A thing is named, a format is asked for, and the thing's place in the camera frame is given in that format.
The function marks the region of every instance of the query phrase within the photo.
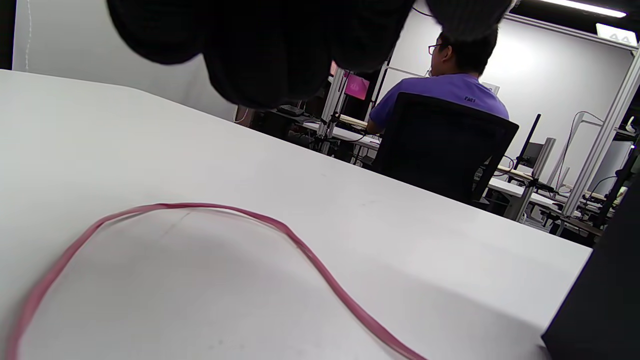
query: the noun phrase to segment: man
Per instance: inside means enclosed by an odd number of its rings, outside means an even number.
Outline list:
[[[391,119],[398,93],[408,92],[436,97],[509,119],[504,104],[479,82],[479,77],[493,54],[498,30],[473,41],[454,42],[440,34],[436,45],[429,47],[431,77],[400,81],[371,110],[367,130],[379,134]]]

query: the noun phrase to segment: pink cable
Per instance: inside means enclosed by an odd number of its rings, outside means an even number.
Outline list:
[[[356,318],[358,318],[362,325],[369,329],[369,331],[371,331],[378,339],[380,339],[380,341],[384,342],[398,354],[404,356],[409,360],[426,360],[420,354],[416,353],[405,344],[403,344],[400,340],[393,336],[393,334],[386,330],[384,326],[380,325],[380,323],[377,322],[376,319],[374,319],[367,311],[362,309],[362,307],[360,307],[360,305],[358,305],[358,303],[355,302],[355,300],[353,300],[351,296],[349,296],[349,294],[342,288],[342,286],[340,286],[333,275],[324,266],[324,264],[322,264],[322,261],[320,261],[320,259],[313,253],[313,251],[311,251],[307,244],[305,244],[302,239],[294,234],[293,231],[284,223],[275,220],[274,218],[270,218],[265,215],[257,214],[248,210],[234,208],[233,206],[198,202],[138,206],[136,208],[131,208],[119,213],[105,216],[91,225],[87,230],[84,231],[82,235],[80,235],[80,237],[76,241],[73,242],[73,244],[71,244],[71,246],[69,246],[65,250],[65,252],[62,254],[62,257],[59,258],[59,260],[54,264],[51,270],[49,270],[45,277],[31,290],[31,293],[29,294],[24,308],[22,309],[22,313],[20,314],[20,317],[18,319],[16,328],[9,340],[7,359],[18,360],[18,347],[20,339],[31,323],[31,320],[38,310],[38,306],[42,302],[45,294],[47,293],[53,282],[58,278],[58,276],[60,276],[60,273],[62,273],[62,271],[65,269],[69,261],[71,261],[71,259],[74,257],[76,252],[84,245],[84,243],[87,242],[87,240],[89,240],[89,238],[91,238],[91,236],[93,236],[93,234],[95,234],[98,229],[100,229],[101,226],[103,226],[107,222],[125,217],[127,215],[144,214],[162,209],[184,208],[210,208],[231,210],[275,227],[276,229],[278,229],[278,231],[287,235],[291,239],[291,241],[296,244],[296,246],[302,251],[302,253],[304,253],[304,255],[306,255],[309,261],[311,261],[314,267],[318,270],[320,275],[322,275],[329,287],[338,296],[340,301],[342,301],[342,303],[356,316]]]

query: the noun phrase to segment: sign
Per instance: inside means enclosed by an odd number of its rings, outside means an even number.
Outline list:
[[[498,95],[498,91],[500,91],[500,87],[499,87],[498,85],[489,84],[489,83],[482,83],[482,85],[483,85],[485,88],[487,88],[487,89],[491,90],[491,92],[492,92],[494,95]]]
[[[622,30],[603,24],[596,24],[596,29],[598,30],[598,36],[601,38],[613,40],[621,44],[638,46],[636,33],[633,31]]]

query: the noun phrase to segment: black office chair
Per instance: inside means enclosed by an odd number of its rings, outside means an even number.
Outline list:
[[[453,102],[400,93],[372,169],[471,204],[483,196],[518,128]]]

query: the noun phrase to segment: ceiling light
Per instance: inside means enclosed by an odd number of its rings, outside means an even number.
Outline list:
[[[599,6],[580,4],[580,3],[576,3],[575,1],[569,1],[569,0],[540,0],[540,1],[544,1],[546,3],[554,3],[558,5],[569,6],[570,8],[576,8],[576,9],[585,10],[588,12],[601,13],[602,15],[608,15],[613,17],[627,16],[627,14],[623,12],[617,12],[616,10],[605,9]]]

